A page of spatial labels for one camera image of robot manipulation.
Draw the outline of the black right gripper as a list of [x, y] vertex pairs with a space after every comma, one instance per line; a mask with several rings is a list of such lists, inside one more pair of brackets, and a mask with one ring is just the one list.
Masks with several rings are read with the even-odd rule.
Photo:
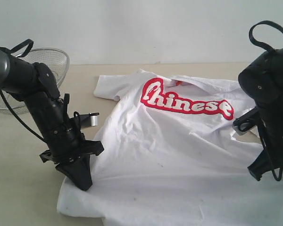
[[283, 177], [283, 155], [279, 152], [269, 151], [267, 147], [259, 154], [256, 160], [248, 166], [250, 175], [260, 181], [263, 174], [271, 172], [276, 181]]

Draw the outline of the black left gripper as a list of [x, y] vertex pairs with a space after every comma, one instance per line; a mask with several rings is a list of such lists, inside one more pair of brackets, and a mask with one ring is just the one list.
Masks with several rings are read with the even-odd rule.
[[41, 160], [58, 164], [57, 171], [69, 178], [77, 188], [87, 191], [92, 186], [90, 155], [100, 155], [104, 151], [102, 143], [87, 140], [80, 132], [54, 136], [47, 146], [49, 149], [40, 154]]

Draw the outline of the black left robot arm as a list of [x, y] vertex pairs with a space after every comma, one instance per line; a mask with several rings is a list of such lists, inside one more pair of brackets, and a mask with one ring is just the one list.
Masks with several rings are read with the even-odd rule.
[[90, 156], [104, 150], [100, 141], [86, 140], [82, 129], [97, 126], [99, 113], [67, 114], [70, 95], [60, 97], [55, 76], [44, 63], [29, 63], [0, 48], [0, 92], [23, 101], [48, 150], [40, 154], [76, 187], [92, 186]]

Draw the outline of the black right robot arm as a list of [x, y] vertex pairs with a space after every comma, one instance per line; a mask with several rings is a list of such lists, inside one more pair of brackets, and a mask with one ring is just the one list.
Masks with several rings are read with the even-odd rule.
[[263, 146], [248, 171], [257, 181], [269, 171], [280, 181], [283, 174], [283, 48], [262, 53], [239, 74], [238, 82], [256, 104], [257, 128]]

